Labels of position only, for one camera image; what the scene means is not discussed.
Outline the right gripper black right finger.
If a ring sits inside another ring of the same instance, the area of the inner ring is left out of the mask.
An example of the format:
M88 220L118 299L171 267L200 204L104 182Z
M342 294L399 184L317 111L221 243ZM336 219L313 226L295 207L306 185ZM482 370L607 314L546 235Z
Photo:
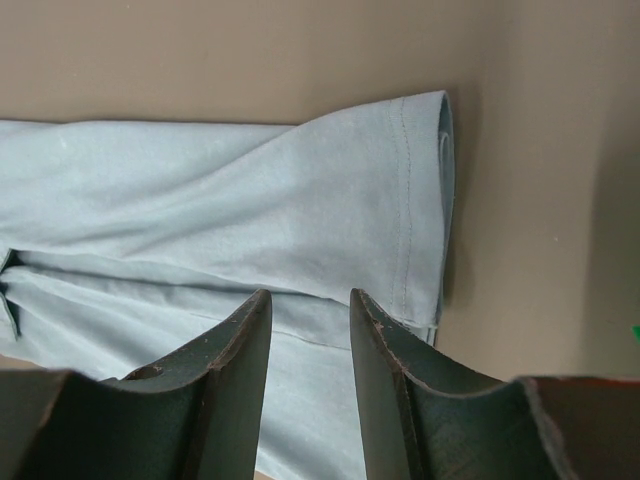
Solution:
M557 479L523 380L474 371L362 289L350 340L369 479Z

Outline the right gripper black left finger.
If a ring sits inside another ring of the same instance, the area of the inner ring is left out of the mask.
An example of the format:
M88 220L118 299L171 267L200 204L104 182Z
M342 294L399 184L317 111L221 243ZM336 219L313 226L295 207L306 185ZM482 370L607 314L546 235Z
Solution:
M272 324L256 291L226 320L121 380L65 371L22 479L250 479Z

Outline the grey-blue t-shirt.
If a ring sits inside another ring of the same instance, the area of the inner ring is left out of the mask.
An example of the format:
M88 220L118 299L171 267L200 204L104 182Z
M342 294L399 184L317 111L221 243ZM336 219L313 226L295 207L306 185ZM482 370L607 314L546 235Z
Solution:
M121 377L273 301L257 467L361 479L350 293L432 342L454 198L443 91L298 126L1 124L1 352Z

